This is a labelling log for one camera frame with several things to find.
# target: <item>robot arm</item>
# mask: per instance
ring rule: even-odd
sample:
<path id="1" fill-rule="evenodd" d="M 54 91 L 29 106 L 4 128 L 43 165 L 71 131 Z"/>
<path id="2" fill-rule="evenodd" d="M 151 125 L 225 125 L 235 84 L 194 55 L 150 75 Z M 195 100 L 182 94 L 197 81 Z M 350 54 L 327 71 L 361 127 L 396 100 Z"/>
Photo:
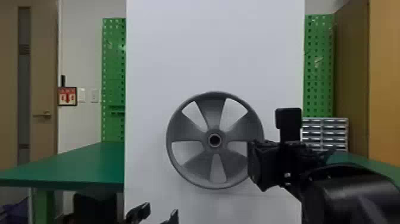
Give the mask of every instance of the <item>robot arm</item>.
<path id="1" fill-rule="evenodd" d="M 248 173 L 260 190 L 281 186 L 302 203 L 304 224 L 400 223 L 400 191 L 355 164 L 331 164 L 300 141 L 301 110 L 276 110 L 280 142 L 249 142 Z"/>

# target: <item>wooden cabinet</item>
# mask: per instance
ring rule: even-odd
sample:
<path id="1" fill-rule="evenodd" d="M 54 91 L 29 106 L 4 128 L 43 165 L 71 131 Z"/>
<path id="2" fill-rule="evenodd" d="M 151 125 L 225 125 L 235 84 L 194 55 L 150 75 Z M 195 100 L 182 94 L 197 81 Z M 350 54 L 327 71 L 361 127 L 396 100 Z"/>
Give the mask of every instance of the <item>wooden cabinet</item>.
<path id="1" fill-rule="evenodd" d="M 400 166 L 400 1 L 350 0 L 336 13 L 335 112 L 349 150 Z"/>

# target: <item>green table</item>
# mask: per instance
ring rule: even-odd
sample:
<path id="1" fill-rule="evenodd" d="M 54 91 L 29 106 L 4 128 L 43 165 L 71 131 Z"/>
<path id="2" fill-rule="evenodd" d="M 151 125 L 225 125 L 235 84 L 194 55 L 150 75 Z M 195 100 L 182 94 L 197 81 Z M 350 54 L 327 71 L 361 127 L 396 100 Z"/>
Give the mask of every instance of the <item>green table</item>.
<path id="1" fill-rule="evenodd" d="M 36 188 L 35 224 L 54 222 L 54 190 L 124 188 L 124 144 L 101 142 L 0 172 L 0 186 Z"/>

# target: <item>green pegboard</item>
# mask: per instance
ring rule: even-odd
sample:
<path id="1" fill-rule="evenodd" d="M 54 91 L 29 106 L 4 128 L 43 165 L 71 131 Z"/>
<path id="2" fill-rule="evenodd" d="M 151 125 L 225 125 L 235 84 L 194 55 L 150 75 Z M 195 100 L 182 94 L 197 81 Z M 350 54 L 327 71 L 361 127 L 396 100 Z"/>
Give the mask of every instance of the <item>green pegboard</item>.
<path id="1" fill-rule="evenodd" d="M 102 141 L 124 141 L 126 19 L 104 18 L 102 27 Z"/>
<path id="2" fill-rule="evenodd" d="M 306 15 L 304 117 L 333 116 L 334 15 Z"/>

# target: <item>wooden door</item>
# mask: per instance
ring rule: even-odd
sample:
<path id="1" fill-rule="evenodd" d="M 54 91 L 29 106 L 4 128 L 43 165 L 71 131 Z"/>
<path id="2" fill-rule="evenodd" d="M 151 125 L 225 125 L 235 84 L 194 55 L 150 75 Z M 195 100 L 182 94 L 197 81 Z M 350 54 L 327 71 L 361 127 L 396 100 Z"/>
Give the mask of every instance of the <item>wooden door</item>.
<path id="1" fill-rule="evenodd" d="M 28 43 L 20 43 L 21 9 L 29 10 Z M 0 0 L 0 170 L 17 165 L 21 55 L 29 56 L 30 161 L 57 152 L 57 14 L 57 0 Z"/>

